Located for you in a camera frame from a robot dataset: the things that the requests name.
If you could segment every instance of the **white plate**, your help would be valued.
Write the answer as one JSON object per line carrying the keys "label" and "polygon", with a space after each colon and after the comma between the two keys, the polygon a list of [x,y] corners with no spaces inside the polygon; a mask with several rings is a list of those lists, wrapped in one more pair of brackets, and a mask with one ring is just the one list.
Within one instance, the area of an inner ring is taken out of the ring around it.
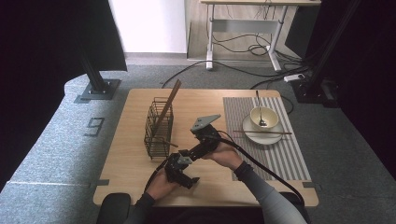
{"label": "white plate", "polygon": [[[244,129],[245,132],[247,131],[256,131],[253,129],[250,122],[250,116],[246,116],[244,118],[244,121],[242,123],[242,128]],[[268,130],[272,132],[283,132],[283,126],[279,122],[274,128]],[[273,143],[278,142],[280,139],[282,139],[283,134],[279,133],[245,133],[245,135],[252,140],[253,142],[261,145],[271,145]]]}

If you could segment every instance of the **bowl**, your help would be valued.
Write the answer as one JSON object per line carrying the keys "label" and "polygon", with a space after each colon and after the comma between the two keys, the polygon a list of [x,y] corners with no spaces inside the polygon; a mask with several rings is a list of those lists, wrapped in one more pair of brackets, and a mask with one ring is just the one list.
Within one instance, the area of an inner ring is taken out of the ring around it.
{"label": "bowl", "polygon": [[[262,112],[262,119],[267,124],[266,126],[260,126],[260,111]],[[274,128],[279,122],[279,117],[277,113],[268,107],[261,106],[260,108],[254,107],[250,111],[250,122],[252,124],[253,129],[257,131],[268,131],[269,129]]]}

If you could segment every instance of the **desk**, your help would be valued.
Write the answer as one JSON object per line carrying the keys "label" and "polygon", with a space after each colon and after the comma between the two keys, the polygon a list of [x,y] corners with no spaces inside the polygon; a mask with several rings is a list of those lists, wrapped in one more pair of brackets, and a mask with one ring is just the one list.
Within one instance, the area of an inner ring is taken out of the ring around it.
{"label": "desk", "polygon": [[[101,204],[107,194],[126,192],[133,203],[140,198],[152,172],[163,158],[150,159],[144,145],[145,124],[149,107],[154,97],[169,96],[170,89],[137,89],[129,92],[120,122],[108,152],[100,182],[93,196]],[[217,130],[226,130],[224,97],[254,97],[250,90],[186,90],[180,89],[173,101],[174,124],[171,152],[191,149],[198,140],[190,128],[199,117],[221,114],[212,125]],[[277,91],[259,91],[261,97],[277,97]],[[257,206],[258,203],[248,188],[232,179],[232,172],[213,161],[197,160],[184,170],[189,177],[201,177],[191,189],[178,188],[156,204],[159,206]],[[307,206],[318,205],[318,196],[313,188],[304,188],[301,180],[289,181],[301,192]],[[268,183],[279,191],[290,191],[278,181]]]}
{"label": "desk", "polygon": [[[288,6],[312,7],[320,5],[320,0],[200,0],[202,4],[212,6],[209,16],[209,43],[206,52],[206,69],[213,68],[213,32],[237,32],[254,34],[273,34],[270,46],[267,46],[268,56],[275,71],[280,71],[276,58],[275,48],[279,39],[280,30],[285,20]],[[215,19],[215,5],[257,5],[257,6],[283,6],[279,20],[220,20]]]}

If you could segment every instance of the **gray placemat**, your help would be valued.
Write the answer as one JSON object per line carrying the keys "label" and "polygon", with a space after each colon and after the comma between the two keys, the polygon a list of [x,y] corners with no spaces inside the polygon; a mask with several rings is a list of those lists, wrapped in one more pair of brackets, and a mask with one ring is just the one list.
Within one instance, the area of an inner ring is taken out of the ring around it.
{"label": "gray placemat", "polygon": [[[284,131],[293,133],[282,99],[280,97],[262,97],[260,99],[263,106],[274,109],[279,115],[279,122],[282,124]],[[272,145],[259,145],[248,139],[244,133],[234,132],[234,130],[243,130],[243,119],[249,115],[252,108],[258,106],[256,97],[225,97],[223,102],[227,133],[231,135],[236,144],[285,180],[311,179],[294,134],[285,134]],[[253,162],[250,162],[244,155],[240,155],[253,166],[256,173],[263,179],[275,180]]]}

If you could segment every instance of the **wristband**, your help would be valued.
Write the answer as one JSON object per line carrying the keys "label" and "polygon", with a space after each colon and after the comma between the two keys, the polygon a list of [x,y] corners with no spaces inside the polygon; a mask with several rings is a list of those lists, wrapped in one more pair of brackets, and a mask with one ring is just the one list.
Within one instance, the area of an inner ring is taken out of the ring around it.
{"label": "wristband", "polygon": [[236,168],[236,170],[233,171],[233,173],[236,175],[236,177],[240,181],[241,177],[243,177],[246,172],[249,172],[252,170],[253,170],[253,168],[247,162],[242,161],[242,164],[238,168]]}

